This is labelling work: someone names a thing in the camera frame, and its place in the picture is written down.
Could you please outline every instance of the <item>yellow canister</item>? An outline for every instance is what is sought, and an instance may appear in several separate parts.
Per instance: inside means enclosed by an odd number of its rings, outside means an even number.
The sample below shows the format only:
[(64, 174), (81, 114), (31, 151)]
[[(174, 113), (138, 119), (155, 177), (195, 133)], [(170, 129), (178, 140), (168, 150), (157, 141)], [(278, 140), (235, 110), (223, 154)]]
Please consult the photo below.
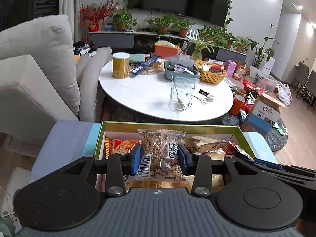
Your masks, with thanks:
[(128, 77), (128, 63), (130, 54), (126, 52), (113, 53), (113, 74), (114, 78), (127, 78)]

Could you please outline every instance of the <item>scissors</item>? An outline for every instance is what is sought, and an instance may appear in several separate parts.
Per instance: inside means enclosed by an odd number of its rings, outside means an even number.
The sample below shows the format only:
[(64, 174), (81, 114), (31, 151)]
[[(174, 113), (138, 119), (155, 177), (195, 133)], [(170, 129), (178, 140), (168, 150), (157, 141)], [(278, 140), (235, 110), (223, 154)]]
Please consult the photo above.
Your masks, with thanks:
[(193, 95), (193, 97), (195, 97), (196, 99), (198, 99), (203, 105), (208, 105), (209, 104), (209, 101), (208, 100), (204, 100), (204, 99), (201, 99), (199, 97), (196, 97)]

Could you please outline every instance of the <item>woven basket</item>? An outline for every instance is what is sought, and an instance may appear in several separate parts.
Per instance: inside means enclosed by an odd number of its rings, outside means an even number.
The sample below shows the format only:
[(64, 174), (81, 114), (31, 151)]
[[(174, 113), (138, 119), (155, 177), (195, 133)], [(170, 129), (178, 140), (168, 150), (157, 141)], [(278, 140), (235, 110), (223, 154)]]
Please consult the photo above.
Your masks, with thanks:
[(226, 70), (223, 70), (223, 75), (218, 75), (212, 72), (204, 71), (202, 69), (204, 63), (207, 65), (211, 65), (211, 63), (207, 61), (195, 61), (194, 63), (199, 72), (201, 73), (201, 81), (217, 85), (224, 79), (224, 77), (227, 76)]

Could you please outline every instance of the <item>tv cabinet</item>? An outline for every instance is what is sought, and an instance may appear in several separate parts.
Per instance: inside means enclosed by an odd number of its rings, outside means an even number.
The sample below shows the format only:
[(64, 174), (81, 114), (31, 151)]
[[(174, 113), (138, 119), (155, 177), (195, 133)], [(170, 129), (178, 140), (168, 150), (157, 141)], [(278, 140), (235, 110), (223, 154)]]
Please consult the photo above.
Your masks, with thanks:
[[(173, 44), (178, 45), (182, 49), (185, 49), (189, 39), (183, 38), (177, 35), (166, 34), (159, 35), (156, 32), (138, 32), (138, 31), (98, 31), (89, 32), (89, 40), (93, 41), (98, 47), (109, 46), (112, 48), (112, 52), (129, 52), (129, 53), (143, 53), (154, 52), (154, 45), (158, 40), (170, 41)], [(188, 51), (194, 51), (194, 47), (189, 48)], [(237, 60), (245, 62), (247, 55), (239, 53), (233, 49), (215, 48), (214, 53), (209, 53), (207, 49), (202, 51), (202, 56), (205, 58), (216, 59), (221, 61)]]

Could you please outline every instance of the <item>red flower decoration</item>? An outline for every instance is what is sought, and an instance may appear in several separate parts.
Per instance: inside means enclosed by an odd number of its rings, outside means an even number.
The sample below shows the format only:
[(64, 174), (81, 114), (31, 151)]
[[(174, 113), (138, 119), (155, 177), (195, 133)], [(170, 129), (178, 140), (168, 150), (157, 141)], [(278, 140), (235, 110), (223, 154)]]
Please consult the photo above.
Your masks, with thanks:
[(113, 0), (107, 0), (104, 4), (101, 3), (98, 8), (88, 5), (81, 5), (81, 20), (99, 21), (100, 19), (103, 19), (112, 14), (112, 11), (114, 10), (113, 6)]

